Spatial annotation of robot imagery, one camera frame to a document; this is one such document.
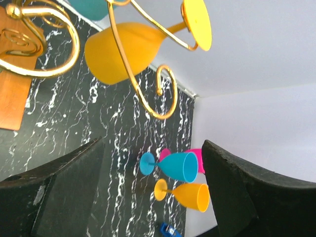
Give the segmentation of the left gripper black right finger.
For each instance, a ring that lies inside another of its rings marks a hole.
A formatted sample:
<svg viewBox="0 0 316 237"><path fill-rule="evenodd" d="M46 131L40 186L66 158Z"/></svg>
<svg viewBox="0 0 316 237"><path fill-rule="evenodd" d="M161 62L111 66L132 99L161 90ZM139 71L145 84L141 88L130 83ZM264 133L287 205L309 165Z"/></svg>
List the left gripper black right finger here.
<svg viewBox="0 0 316 237"><path fill-rule="evenodd" d="M316 185L239 158L209 140L202 160L216 226L205 237L313 237Z"/></svg>

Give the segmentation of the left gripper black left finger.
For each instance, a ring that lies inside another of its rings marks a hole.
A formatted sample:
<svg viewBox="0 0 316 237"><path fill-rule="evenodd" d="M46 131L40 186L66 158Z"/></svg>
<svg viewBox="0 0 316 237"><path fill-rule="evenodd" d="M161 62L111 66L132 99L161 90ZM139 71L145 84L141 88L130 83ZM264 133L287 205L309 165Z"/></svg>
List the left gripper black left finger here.
<svg viewBox="0 0 316 237"><path fill-rule="evenodd" d="M104 156L102 138L0 183L2 237L84 237Z"/></svg>

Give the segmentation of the orange glass yellow base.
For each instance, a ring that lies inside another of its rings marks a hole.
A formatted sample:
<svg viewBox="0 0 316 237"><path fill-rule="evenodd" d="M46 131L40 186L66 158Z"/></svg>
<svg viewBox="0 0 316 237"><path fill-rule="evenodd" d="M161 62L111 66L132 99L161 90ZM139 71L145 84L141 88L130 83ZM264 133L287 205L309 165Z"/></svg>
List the orange glass yellow base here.
<svg viewBox="0 0 316 237"><path fill-rule="evenodd" d="M164 179L159 179L154 187L154 196L162 201L167 194L172 194L176 200L186 208L204 213L210 203L209 188L206 184L185 183L170 190Z"/></svg>
<svg viewBox="0 0 316 237"><path fill-rule="evenodd" d="M131 4L149 22L115 22L115 5ZM113 85L139 74L154 60L162 42L172 39L183 48L208 51L212 44L211 24L202 0L185 0L181 4L183 21L165 28L148 15L134 0L107 1L110 27L90 36L84 57L92 74L104 84Z"/></svg>

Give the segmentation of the blue wine glass front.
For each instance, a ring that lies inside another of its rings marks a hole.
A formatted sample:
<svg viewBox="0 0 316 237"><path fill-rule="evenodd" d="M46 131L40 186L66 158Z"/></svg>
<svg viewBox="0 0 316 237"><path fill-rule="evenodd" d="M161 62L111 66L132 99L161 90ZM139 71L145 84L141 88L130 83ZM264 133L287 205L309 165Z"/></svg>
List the blue wine glass front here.
<svg viewBox="0 0 316 237"><path fill-rule="evenodd" d="M141 156L139 167L143 175L150 175L155 166L166 176L186 183L194 182L198 174L198 158L194 153L173 153L161 161L155 161L149 152Z"/></svg>

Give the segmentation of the magenta wine glass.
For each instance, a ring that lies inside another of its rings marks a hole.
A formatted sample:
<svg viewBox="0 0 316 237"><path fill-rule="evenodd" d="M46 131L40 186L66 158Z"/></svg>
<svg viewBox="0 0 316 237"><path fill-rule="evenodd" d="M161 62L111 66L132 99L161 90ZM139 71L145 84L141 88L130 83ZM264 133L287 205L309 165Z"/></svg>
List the magenta wine glass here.
<svg viewBox="0 0 316 237"><path fill-rule="evenodd" d="M201 149L189 149L189 150L186 150L185 153L194 153L196 155L197 161L198 161L198 173L203 173L204 174L205 170L203 168L202 150ZM164 148L161 151L158 160L162 161L165 157L167 157L170 154L171 154L170 149Z"/></svg>

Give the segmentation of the teal wine glass back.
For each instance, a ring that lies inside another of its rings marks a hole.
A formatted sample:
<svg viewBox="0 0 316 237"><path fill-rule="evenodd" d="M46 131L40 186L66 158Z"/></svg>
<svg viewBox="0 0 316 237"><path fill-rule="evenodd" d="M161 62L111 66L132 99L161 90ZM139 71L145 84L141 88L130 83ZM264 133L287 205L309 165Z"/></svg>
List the teal wine glass back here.
<svg viewBox="0 0 316 237"><path fill-rule="evenodd" d="M68 2L78 13L92 21L100 21L109 14L106 0L68 0Z"/></svg>

